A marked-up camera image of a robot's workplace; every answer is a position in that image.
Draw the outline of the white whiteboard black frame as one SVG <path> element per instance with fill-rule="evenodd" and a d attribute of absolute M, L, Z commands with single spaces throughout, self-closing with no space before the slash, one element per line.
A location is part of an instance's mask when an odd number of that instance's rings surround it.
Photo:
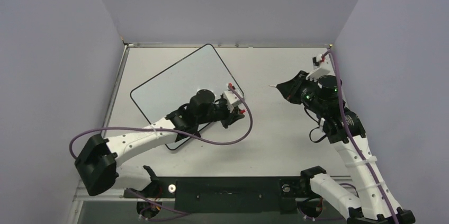
<path fill-rule="evenodd" d="M 176 130 L 165 143 L 177 149 L 215 122 L 214 103 L 233 91 L 243 101 L 245 93 L 211 44 L 205 44 L 131 90 L 130 97 L 149 123 L 151 132 Z"/>

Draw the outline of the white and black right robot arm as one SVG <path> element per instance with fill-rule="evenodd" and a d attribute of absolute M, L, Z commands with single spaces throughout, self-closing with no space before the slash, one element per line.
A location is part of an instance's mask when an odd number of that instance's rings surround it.
<path fill-rule="evenodd" d="M 301 70 L 275 87 L 289 103 L 303 105 L 316 115 L 319 129 L 341 157 L 356 190 L 352 194 L 316 166 L 301 172 L 303 178 L 298 183 L 302 194 L 320 196 L 347 223 L 416 222 L 413 212 L 401 206 L 384 181 L 358 115 L 345 106 L 339 76 L 312 79 Z"/>

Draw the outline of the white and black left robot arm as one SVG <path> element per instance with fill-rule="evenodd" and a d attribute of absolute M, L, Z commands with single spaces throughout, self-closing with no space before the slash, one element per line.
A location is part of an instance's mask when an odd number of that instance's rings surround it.
<path fill-rule="evenodd" d="M 149 166 L 126 165 L 128 160 L 185 138 L 219 146 L 236 144 L 248 135 L 230 142 L 216 142 L 202 138 L 199 128 L 220 122 L 227 129 L 249 113 L 244 98 L 232 84 L 219 99 L 210 90 L 202 89 L 188 103 L 146 127 L 103 127 L 82 132 L 70 141 L 69 152 L 88 195 L 124 188 L 150 198 L 158 190 L 157 176 Z"/>

